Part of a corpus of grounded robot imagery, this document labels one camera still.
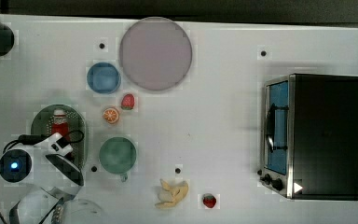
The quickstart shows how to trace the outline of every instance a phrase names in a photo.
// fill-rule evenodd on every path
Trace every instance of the orange slice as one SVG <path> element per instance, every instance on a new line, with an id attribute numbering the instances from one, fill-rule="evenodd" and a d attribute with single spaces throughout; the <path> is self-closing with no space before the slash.
<path id="1" fill-rule="evenodd" d="M 116 123 L 119 117 L 120 115 L 118 113 L 118 110 L 116 110 L 114 107 L 107 108 L 103 112 L 103 118 L 106 120 L 106 122 L 110 124 Z"/>

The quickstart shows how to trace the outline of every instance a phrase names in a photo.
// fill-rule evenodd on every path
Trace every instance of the bowl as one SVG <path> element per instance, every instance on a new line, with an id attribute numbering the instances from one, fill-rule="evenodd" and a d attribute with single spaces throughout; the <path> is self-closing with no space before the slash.
<path id="1" fill-rule="evenodd" d="M 121 84 L 118 70 L 110 63 L 96 63 L 87 73 L 89 87 L 100 94 L 115 92 Z"/>

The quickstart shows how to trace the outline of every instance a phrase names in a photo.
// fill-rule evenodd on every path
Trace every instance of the mug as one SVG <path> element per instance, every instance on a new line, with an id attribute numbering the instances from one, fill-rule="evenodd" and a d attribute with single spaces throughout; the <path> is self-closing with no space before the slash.
<path id="1" fill-rule="evenodd" d="M 121 182 L 128 179 L 127 172 L 136 161 L 135 145 L 128 138 L 113 137 L 100 149 L 101 166 L 109 173 L 120 175 Z"/>

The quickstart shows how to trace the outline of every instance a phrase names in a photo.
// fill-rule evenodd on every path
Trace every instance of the strawberry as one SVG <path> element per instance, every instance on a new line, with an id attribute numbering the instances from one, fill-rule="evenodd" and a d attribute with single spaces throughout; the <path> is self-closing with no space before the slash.
<path id="1" fill-rule="evenodd" d="M 204 194 L 202 202 L 205 206 L 213 208 L 216 205 L 216 198 L 212 194 Z"/>
<path id="2" fill-rule="evenodd" d="M 121 101 L 121 108 L 123 110 L 132 110 L 135 106 L 135 98 L 132 94 L 126 94 Z"/>

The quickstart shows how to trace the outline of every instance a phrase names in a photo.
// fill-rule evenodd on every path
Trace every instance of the black oven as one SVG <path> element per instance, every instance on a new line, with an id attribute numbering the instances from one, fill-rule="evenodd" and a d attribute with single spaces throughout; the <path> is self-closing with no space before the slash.
<path id="1" fill-rule="evenodd" d="M 265 85 L 261 183 L 288 199 L 358 200 L 358 77 Z"/>

